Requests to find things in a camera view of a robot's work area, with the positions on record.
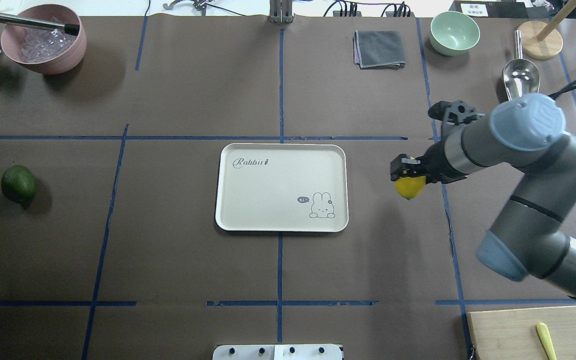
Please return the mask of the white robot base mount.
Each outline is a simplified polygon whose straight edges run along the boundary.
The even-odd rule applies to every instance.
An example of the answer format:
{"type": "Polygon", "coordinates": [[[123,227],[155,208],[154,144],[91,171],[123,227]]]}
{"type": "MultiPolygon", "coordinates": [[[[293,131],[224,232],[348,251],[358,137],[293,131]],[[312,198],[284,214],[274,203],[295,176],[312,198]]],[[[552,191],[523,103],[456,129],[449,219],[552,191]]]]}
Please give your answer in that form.
{"type": "Polygon", "coordinates": [[[343,346],[316,344],[230,344],[219,345],[213,360],[343,360],[343,346]]]}

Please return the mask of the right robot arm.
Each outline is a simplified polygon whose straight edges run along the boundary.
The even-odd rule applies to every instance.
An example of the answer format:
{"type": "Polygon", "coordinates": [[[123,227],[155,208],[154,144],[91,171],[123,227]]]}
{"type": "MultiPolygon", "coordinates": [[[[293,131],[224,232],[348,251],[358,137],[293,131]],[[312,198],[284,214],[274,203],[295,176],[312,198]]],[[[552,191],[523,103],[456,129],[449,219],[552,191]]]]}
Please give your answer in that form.
{"type": "Polygon", "coordinates": [[[439,101],[428,115],[441,122],[439,142],[421,156],[393,159],[391,181],[448,184],[503,163],[520,171],[477,259],[508,280],[533,276],[576,301],[576,239],[560,230],[576,205],[576,136],[567,132],[563,110],[533,92],[489,114],[458,100],[439,101]]]}

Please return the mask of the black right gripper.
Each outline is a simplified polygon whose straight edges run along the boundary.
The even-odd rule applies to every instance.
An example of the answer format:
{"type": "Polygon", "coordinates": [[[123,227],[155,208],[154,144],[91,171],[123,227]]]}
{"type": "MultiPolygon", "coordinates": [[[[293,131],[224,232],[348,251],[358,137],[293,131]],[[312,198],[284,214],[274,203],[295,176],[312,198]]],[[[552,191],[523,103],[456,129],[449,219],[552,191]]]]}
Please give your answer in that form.
{"type": "Polygon", "coordinates": [[[446,157],[446,140],[442,139],[430,146],[418,159],[400,153],[390,162],[390,180],[396,182],[402,178],[425,176],[425,184],[449,184],[467,178],[466,173],[455,169],[446,157]]]}

